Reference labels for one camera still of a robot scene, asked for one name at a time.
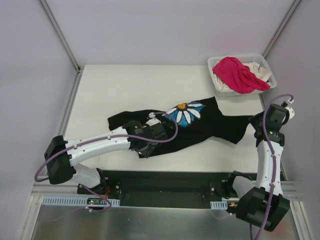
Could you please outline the black daisy print t-shirt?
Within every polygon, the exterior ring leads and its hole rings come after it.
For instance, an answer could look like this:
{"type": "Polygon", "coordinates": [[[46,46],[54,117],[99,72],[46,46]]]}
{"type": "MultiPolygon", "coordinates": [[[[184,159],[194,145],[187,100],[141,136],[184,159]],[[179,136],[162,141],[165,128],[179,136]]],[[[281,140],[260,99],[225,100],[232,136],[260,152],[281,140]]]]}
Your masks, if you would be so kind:
{"type": "Polygon", "coordinates": [[[244,137],[251,118],[250,115],[229,116],[219,110],[216,98],[210,97],[191,102],[180,103],[166,112],[157,115],[162,122],[167,136],[177,136],[168,143],[160,143],[150,154],[151,157],[174,153],[215,137],[237,144],[244,137]]]}

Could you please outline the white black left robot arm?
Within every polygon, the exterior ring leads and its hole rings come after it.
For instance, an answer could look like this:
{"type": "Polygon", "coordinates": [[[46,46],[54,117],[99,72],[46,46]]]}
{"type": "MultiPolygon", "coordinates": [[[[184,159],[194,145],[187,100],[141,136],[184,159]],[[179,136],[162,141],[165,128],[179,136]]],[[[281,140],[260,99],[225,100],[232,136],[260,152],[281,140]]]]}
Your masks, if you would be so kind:
{"type": "Polygon", "coordinates": [[[106,134],[87,139],[64,140],[62,135],[58,135],[44,153],[47,161],[64,150],[46,165],[48,180],[52,185],[72,180],[87,186],[96,195],[102,194],[106,188],[102,175],[98,169],[84,166],[81,162],[120,150],[136,151],[147,158],[158,146],[158,141],[167,139],[168,134],[157,119],[150,119],[144,124],[131,120],[106,134]]]}

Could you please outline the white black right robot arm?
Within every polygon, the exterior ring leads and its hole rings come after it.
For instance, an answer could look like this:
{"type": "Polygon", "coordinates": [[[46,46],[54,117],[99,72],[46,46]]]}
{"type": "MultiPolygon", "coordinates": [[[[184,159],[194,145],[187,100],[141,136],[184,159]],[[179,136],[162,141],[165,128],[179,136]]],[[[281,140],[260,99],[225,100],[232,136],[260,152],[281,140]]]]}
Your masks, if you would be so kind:
{"type": "Polygon", "coordinates": [[[238,197],[235,215],[252,226],[272,232],[290,208],[290,201],[284,198],[281,186],[281,156],[285,136],[280,132],[295,115],[287,103],[272,103],[269,108],[250,118],[255,129],[258,169],[256,181],[243,175],[225,184],[230,197],[238,197]]]}

